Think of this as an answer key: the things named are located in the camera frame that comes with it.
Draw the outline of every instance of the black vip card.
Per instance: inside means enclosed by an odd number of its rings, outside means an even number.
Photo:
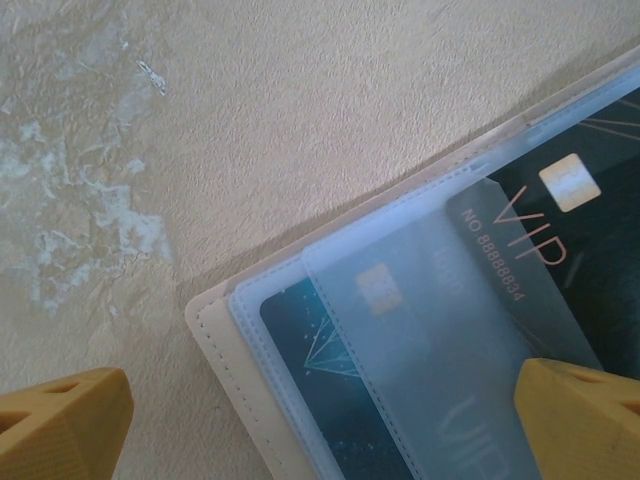
[[[530,339],[547,313],[543,267],[605,370],[640,379],[640,90],[456,195],[447,209]]]
[[[262,317],[347,480],[412,480],[310,279],[267,299]]]

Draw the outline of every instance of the textured wall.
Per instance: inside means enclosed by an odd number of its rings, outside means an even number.
[[[637,0],[5,1],[0,392],[122,366],[119,478],[268,478],[187,301],[638,25]]]

